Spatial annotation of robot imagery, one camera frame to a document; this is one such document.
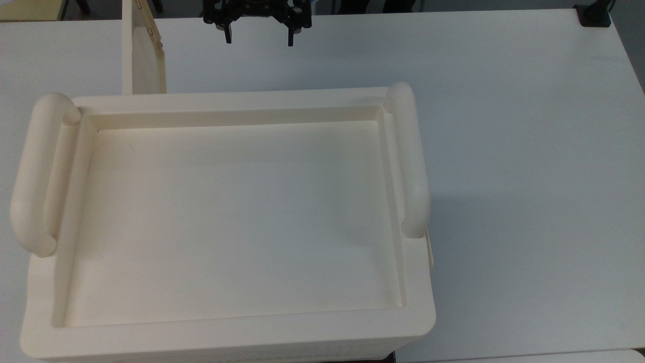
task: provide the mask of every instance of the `table surface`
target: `table surface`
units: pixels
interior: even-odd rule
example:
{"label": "table surface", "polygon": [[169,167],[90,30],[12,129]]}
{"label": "table surface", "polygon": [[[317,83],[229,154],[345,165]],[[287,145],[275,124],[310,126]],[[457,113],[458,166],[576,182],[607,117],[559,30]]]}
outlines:
{"label": "table surface", "polygon": [[[437,323],[402,363],[645,346],[645,97],[614,27],[573,10],[157,22],[169,92],[415,90],[433,191]],[[119,21],[0,24],[0,357],[28,253],[9,201],[45,92],[121,91]]]}
{"label": "table surface", "polygon": [[459,363],[645,363],[634,350],[528,355],[522,357],[464,359]]}

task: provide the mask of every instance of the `floor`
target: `floor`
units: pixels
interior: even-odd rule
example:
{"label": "floor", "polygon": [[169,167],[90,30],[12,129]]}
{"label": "floor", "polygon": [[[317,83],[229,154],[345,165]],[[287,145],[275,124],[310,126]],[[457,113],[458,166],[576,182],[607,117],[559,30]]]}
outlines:
{"label": "floor", "polygon": [[[84,16],[74,0],[68,0],[63,15],[64,20],[120,19],[121,0],[87,0],[92,13]],[[200,0],[162,0],[164,11],[153,15],[165,17],[199,17]],[[317,15],[329,15],[340,7],[341,0],[318,0],[315,4]],[[385,0],[371,0],[368,13],[382,11]],[[571,8],[576,3],[588,4],[591,0],[417,0],[415,12],[452,12],[479,10],[519,10]],[[645,90],[645,0],[617,0],[611,17],[631,64],[636,71],[641,87]]]}

